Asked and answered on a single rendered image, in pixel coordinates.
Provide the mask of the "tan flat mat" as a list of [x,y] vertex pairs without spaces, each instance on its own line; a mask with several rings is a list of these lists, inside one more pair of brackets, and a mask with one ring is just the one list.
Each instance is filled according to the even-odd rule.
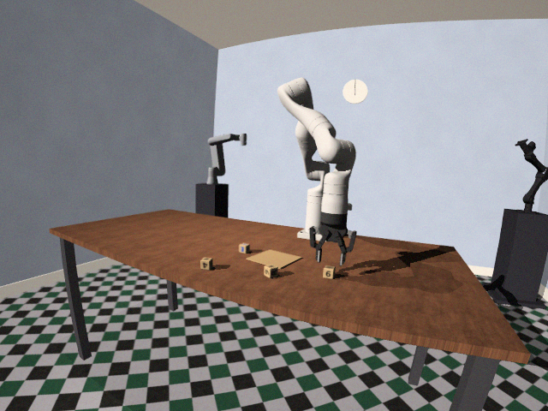
[[251,260],[253,262],[257,262],[263,265],[275,265],[278,267],[278,269],[282,269],[299,259],[302,259],[302,257],[287,253],[281,253],[274,250],[267,250],[263,253],[259,253],[247,258],[247,260]]

